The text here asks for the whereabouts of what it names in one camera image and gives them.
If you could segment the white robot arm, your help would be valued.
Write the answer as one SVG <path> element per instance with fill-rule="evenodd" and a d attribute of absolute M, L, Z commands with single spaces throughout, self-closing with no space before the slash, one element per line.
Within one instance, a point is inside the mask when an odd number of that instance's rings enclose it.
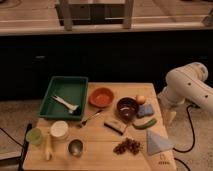
<path fill-rule="evenodd" d="M 213 88 L 205 84 L 207 78 L 208 69 L 200 62 L 174 68 L 166 74 L 166 86 L 157 95 L 165 125 L 171 124 L 177 114 L 175 108 L 186 99 L 213 114 Z"/>

